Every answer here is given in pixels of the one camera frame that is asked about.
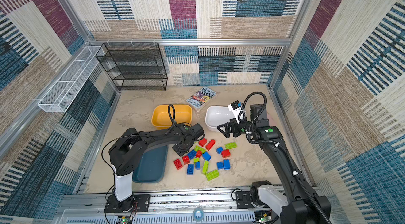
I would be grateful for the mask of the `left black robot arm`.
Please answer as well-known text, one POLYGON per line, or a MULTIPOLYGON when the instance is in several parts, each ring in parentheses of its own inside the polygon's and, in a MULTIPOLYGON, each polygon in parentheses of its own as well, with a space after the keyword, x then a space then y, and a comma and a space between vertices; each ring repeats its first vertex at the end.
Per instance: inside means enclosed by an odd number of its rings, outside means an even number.
POLYGON ((168 115, 171 121, 168 129, 145 132, 129 128, 121 137, 112 140, 114 145, 108 151, 110 162, 107 165, 113 171, 114 186, 112 195, 106 201, 105 214, 136 210, 132 177, 144 153, 172 144, 173 150, 182 157, 195 142, 204 138, 205 133, 201 125, 176 122, 173 104, 168 105, 168 115))

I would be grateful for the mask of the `red square lego brick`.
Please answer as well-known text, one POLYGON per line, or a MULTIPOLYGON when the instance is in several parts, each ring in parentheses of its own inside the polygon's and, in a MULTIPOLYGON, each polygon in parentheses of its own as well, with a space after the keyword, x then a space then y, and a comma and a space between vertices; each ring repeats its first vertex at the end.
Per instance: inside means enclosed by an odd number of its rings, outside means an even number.
POLYGON ((207 144, 207 139, 203 138, 202 140, 199 140, 198 144, 203 148, 207 144))

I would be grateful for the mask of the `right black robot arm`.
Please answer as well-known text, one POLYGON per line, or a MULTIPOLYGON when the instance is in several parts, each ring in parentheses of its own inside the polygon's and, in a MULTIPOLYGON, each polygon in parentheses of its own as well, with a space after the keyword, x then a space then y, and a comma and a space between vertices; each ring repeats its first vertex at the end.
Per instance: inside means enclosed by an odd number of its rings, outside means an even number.
POLYGON ((254 95, 261 96, 263 103, 250 106, 250 118, 246 115, 247 101, 234 101, 228 106, 234 118, 217 126, 226 138, 243 134, 250 144, 258 145, 282 183, 284 193, 274 189, 268 181, 252 183, 252 203, 270 207, 283 224, 329 224, 331 204, 328 198, 318 195, 307 182, 290 155, 282 133, 277 127, 270 126, 265 94, 253 92, 248 97, 254 95))

